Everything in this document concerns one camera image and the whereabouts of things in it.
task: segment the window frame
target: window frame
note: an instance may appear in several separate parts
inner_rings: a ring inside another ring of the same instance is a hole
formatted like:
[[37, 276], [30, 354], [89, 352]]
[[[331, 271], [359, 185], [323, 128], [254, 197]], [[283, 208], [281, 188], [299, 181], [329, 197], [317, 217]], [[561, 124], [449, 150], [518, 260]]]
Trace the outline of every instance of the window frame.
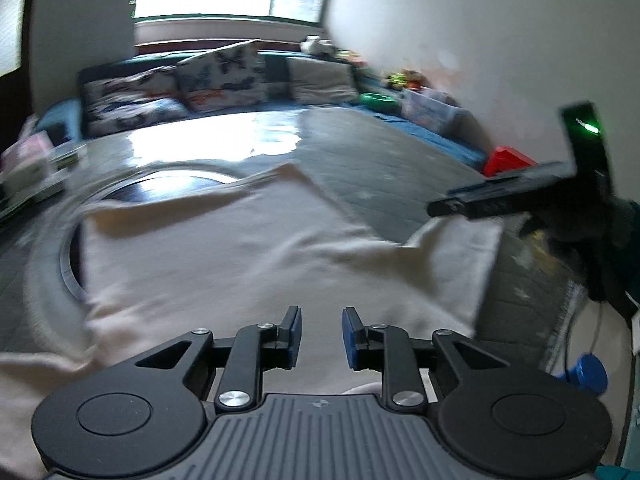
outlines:
[[0, 78], [5, 77], [11, 73], [15, 73], [18, 70], [25, 67], [26, 73], [29, 73], [30, 66], [30, 50], [29, 50], [29, 40], [30, 40], [30, 27], [31, 27], [31, 3], [32, 0], [23, 0], [22, 1], [22, 13], [19, 17], [19, 22], [17, 26], [17, 44], [16, 44], [16, 61], [17, 65], [14, 69], [9, 70], [8, 72], [0, 73]]
[[131, 17], [133, 18], [135, 23], [154, 22], [154, 21], [160, 21], [160, 20], [188, 20], [190, 18], [225, 18], [228, 20], [259, 20], [262, 22], [291, 23], [293, 25], [307, 25], [309, 27], [322, 27], [322, 24], [324, 23], [324, 18], [326, 16], [327, 5], [328, 5], [328, 0], [322, 0], [322, 5], [320, 7], [319, 21], [317, 22], [308, 22], [306, 20], [294, 20], [292, 18], [282, 18], [280, 16], [248, 16], [245, 14], [190, 13], [190, 14], [158, 14], [156, 16], [136, 17], [135, 9], [131, 13]]
[[177, 43], [236, 41], [261, 38], [267, 43], [295, 44], [307, 36], [325, 36], [324, 28], [315, 25], [252, 20], [247, 18], [169, 18], [134, 23], [134, 45], [138, 49], [176, 50]]

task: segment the dark green object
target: dark green object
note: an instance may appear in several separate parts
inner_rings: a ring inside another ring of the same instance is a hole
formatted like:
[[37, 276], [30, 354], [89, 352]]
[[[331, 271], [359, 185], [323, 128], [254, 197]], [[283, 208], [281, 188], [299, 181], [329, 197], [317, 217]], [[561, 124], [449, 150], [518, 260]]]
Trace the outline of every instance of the dark green object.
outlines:
[[382, 114], [395, 113], [400, 107], [396, 99], [382, 94], [360, 94], [360, 102], [369, 110]]

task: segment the white cloth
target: white cloth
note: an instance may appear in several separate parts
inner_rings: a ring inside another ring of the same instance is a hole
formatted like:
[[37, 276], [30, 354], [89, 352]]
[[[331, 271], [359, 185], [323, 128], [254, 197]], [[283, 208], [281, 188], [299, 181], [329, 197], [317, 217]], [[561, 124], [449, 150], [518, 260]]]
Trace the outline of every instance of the white cloth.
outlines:
[[347, 366], [342, 309], [414, 337], [472, 335], [501, 231], [496, 221], [436, 219], [400, 246], [292, 165], [176, 200], [94, 205], [83, 244], [94, 345], [82, 362], [0, 356], [0, 466], [44, 473], [28, 421], [54, 387], [194, 328], [228, 337], [278, 323], [290, 304], [303, 313], [298, 366], [265, 373], [266, 391], [338, 394], [370, 383], [376, 372]]

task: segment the black device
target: black device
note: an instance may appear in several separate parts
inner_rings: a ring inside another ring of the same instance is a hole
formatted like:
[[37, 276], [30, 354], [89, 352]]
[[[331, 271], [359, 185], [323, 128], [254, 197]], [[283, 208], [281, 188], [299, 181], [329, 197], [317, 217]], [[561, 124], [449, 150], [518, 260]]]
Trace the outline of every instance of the black device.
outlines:
[[451, 189], [446, 198], [429, 202], [427, 213], [486, 218], [551, 207], [583, 207], [608, 197], [607, 152], [593, 104], [573, 105], [560, 115], [574, 161], [507, 171], [480, 184]]
[[480, 184], [451, 189], [427, 204], [432, 216], [461, 214], [470, 219], [529, 212], [531, 231], [545, 228], [584, 264], [593, 301], [609, 301], [631, 325], [638, 308], [629, 300], [607, 257], [606, 234], [612, 197], [604, 133], [592, 103], [560, 110], [574, 160], [507, 171]]
[[566, 479], [609, 442], [595, 396], [451, 330], [414, 339], [349, 307], [342, 335], [350, 368], [382, 373], [381, 396], [263, 395], [265, 370], [296, 365], [292, 306], [280, 325], [194, 330], [55, 391], [33, 441], [50, 480]]

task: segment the red toy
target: red toy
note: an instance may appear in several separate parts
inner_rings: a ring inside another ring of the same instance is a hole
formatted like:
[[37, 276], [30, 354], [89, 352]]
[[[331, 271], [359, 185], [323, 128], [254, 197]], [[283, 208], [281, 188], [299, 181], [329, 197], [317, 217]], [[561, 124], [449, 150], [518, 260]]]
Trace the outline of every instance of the red toy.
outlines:
[[498, 146], [484, 165], [484, 176], [494, 176], [496, 173], [509, 170], [519, 170], [528, 166], [535, 166], [536, 161], [524, 153], [509, 146]]

